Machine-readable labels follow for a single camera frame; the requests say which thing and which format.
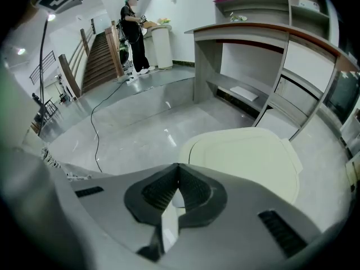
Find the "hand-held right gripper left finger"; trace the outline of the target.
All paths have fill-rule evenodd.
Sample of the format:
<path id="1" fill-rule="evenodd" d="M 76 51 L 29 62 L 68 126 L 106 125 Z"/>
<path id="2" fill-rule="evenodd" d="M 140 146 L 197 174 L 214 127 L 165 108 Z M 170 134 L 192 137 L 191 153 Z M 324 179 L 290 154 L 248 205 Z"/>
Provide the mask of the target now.
<path id="1" fill-rule="evenodd" d="M 70 182 L 37 156 L 2 150 L 3 217 L 9 217 L 24 270 L 179 270 L 139 255 L 154 244 L 156 228 L 126 209 L 130 175 Z"/>

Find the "grey wooden desk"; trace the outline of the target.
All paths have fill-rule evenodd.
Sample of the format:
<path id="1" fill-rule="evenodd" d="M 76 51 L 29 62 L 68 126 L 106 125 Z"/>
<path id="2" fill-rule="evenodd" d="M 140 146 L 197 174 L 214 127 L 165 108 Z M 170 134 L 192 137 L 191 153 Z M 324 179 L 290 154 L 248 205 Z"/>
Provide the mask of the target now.
<path id="1" fill-rule="evenodd" d="M 307 31 L 283 24 L 232 22 L 192 30 L 195 42 L 195 102 L 226 95 L 255 118 L 256 127 L 292 139 L 316 114 L 339 133 L 346 122 L 324 100 L 338 71 L 360 67 L 339 48 Z M 230 91 L 258 95 L 251 102 Z"/>

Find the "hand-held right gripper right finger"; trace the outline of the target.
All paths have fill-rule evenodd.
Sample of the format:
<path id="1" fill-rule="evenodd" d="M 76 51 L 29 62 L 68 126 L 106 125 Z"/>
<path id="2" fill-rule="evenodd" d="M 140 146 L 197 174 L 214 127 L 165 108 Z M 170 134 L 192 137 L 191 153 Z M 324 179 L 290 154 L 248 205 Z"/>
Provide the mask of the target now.
<path id="1" fill-rule="evenodd" d="M 185 228 L 164 255 L 171 270 L 264 270 L 287 256 L 259 217 L 274 211 L 307 244 L 321 235 L 299 209 L 261 184 L 208 168 L 190 167 L 223 185 L 227 204 L 208 226 Z"/>

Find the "white cylindrical pedestal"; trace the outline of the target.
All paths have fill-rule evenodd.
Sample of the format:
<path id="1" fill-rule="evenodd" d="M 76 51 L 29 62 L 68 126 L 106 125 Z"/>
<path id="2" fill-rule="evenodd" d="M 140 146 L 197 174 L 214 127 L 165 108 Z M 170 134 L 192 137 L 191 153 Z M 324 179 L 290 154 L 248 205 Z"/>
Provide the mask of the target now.
<path id="1" fill-rule="evenodd" d="M 145 55 L 148 60 L 148 63 L 150 66 L 157 67 L 158 62 L 156 59 L 155 48 L 154 48 L 151 32 L 150 30 L 147 29 L 142 29 L 142 32 L 143 32 L 143 42 L 145 47 Z"/>
<path id="2" fill-rule="evenodd" d="M 169 32 L 170 25 L 158 25 L 151 28 L 151 36 L 155 49 L 157 66 L 160 70 L 173 67 L 172 52 L 170 46 Z"/>

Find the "black double door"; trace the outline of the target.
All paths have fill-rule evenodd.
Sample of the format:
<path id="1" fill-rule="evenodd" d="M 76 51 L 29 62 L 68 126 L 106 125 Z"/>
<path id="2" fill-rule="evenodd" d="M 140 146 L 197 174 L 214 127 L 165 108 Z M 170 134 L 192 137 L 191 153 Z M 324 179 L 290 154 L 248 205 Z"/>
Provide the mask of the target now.
<path id="1" fill-rule="evenodd" d="M 360 96 L 360 72 L 338 71 L 324 100 L 329 108 L 344 124 Z"/>

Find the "white flat tray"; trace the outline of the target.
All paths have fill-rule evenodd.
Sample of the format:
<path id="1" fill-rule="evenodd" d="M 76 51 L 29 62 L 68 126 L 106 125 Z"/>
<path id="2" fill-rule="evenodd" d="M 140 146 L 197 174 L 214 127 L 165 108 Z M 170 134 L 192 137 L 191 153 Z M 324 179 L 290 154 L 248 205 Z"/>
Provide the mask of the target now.
<path id="1" fill-rule="evenodd" d="M 236 86 L 236 87 L 232 87 L 230 88 L 230 91 L 253 102 L 258 98 L 258 95 L 254 94 L 253 92 L 248 91 L 245 88 Z"/>

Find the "brown wooden staircase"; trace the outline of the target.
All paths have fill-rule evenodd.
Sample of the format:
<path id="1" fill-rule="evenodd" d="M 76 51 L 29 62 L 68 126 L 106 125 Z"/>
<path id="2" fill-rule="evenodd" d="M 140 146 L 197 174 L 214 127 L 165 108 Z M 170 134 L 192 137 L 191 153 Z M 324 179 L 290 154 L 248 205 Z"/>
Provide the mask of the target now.
<path id="1" fill-rule="evenodd" d="M 75 101 L 96 87 L 120 77 L 120 40 L 115 22 L 97 32 L 94 19 L 88 30 L 80 29 L 80 40 L 67 58 L 59 55 L 60 69 L 65 76 L 65 93 Z"/>

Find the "black metal railing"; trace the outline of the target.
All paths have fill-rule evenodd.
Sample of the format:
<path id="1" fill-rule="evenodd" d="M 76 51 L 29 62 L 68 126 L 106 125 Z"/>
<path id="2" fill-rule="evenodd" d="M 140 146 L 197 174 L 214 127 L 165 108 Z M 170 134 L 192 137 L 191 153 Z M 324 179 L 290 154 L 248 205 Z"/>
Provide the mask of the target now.
<path id="1" fill-rule="evenodd" d="M 44 78 L 44 73 L 52 64 L 56 62 L 55 54 L 53 51 L 49 52 L 42 60 L 42 77 Z M 32 84 L 35 85 L 40 79 L 40 65 L 38 65 L 33 72 L 31 73 L 29 79 Z"/>

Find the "cream pedal trash bin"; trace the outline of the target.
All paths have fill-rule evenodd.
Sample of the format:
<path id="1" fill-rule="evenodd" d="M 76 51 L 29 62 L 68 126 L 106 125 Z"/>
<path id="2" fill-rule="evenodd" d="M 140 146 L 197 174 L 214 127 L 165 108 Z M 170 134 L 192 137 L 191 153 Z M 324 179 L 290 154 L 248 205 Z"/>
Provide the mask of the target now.
<path id="1" fill-rule="evenodd" d="M 302 163 L 287 138 L 247 127 L 207 132 L 189 139 L 178 161 L 256 182 L 290 204 L 299 194 Z"/>

